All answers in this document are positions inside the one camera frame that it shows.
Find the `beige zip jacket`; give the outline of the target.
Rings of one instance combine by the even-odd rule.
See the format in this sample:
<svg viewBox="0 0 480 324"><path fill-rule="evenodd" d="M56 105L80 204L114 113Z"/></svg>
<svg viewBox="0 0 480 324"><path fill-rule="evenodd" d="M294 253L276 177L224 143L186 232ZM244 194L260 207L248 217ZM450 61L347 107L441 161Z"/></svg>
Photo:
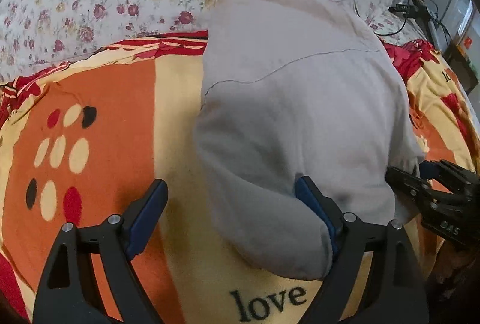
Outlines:
<svg viewBox="0 0 480 324"><path fill-rule="evenodd" d="M328 274L333 232L295 196L303 175L365 222L411 219L385 173L425 155L404 82L358 17L330 1L217 0L203 70L194 138L212 222L250 264Z"/></svg>

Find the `orange yellow red bedsheet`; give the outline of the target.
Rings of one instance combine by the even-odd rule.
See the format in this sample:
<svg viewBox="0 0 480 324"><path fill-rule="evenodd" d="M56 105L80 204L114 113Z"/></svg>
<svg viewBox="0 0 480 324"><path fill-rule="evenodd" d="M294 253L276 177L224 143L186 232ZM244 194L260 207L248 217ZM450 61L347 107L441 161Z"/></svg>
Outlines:
<svg viewBox="0 0 480 324"><path fill-rule="evenodd" d="M32 314L41 268L60 226L88 227L124 210L180 156L194 169L190 144L199 109L205 33L125 40L76 64L61 64L18 78L1 94L1 296L14 315ZM206 217L186 223L206 239L180 250L182 259L219 257L217 273L239 287L239 302L196 291L185 303L164 248L176 240L156 230L133 262L154 306L169 323L185 323L191 306L205 310L206 323L292 323L298 300L315 283L295 284L249 268L224 245Z"/></svg>

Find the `black charger device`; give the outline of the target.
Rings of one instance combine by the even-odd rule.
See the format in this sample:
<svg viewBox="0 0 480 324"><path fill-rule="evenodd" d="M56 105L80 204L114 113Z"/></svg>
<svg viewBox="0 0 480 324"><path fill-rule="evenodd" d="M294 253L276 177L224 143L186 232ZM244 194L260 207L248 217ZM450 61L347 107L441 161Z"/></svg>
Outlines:
<svg viewBox="0 0 480 324"><path fill-rule="evenodd" d="M396 4L389 7L389 12L402 16L405 19L430 19L431 12L425 6Z"/></svg>

